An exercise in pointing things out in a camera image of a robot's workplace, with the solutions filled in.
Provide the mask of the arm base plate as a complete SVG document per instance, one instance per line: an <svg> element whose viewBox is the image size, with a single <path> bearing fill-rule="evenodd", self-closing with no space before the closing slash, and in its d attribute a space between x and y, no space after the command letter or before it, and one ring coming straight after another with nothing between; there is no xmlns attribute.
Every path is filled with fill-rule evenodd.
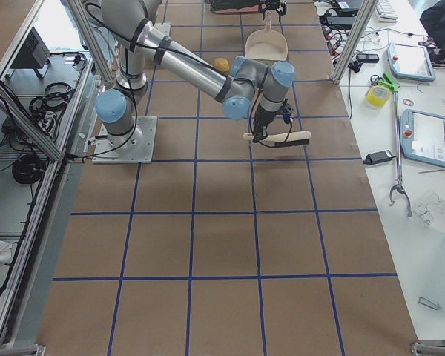
<svg viewBox="0 0 445 356"><path fill-rule="evenodd" d="M171 33L171 24L169 23L155 23L154 27L164 33L166 36L170 36Z"/></svg>
<svg viewBox="0 0 445 356"><path fill-rule="evenodd" d="M109 135L101 124L100 135L92 157L96 164L133 164L151 163L157 127L156 116L138 116L135 131L124 136Z"/></svg>

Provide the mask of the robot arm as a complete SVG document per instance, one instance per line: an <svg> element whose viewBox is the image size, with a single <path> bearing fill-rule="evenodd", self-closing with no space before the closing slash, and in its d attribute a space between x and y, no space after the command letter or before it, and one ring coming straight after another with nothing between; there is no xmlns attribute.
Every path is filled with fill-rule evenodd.
<svg viewBox="0 0 445 356"><path fill-rule="evenodd" d="M114 35L120 45L116 80L134 90L146 85L146 59L163 66L221 103L230 119L245 119L253 98L260 95L252 116L251 138L254 142L272 141L283 147L304 140L301 132L285 136L267 134L267 127L281 114L290 123L286 94L295 76L294 66L277 61L267 65L237 56L229 74L224 74L181 44L154 27L160 1L100 1L87 4L89 15Z"/></svg>

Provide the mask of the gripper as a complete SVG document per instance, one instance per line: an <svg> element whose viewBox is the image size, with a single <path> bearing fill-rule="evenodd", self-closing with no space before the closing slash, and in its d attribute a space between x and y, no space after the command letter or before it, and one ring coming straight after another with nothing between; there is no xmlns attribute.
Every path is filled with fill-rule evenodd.
<svg viewBox="0 0 445 356"><path fill-rule="evenodd" d="M260 2L260 10L275 10L275 11L285 11L286 1L282 0L262 0Z"/></svg>
<svg viewBox="0 0 445 356"><path fill-rule="evenodd" d="M257 105L253 123L253 142L259 142L268 136L268 126L274 121L279 111L267 111L261 104Z"/></svg>

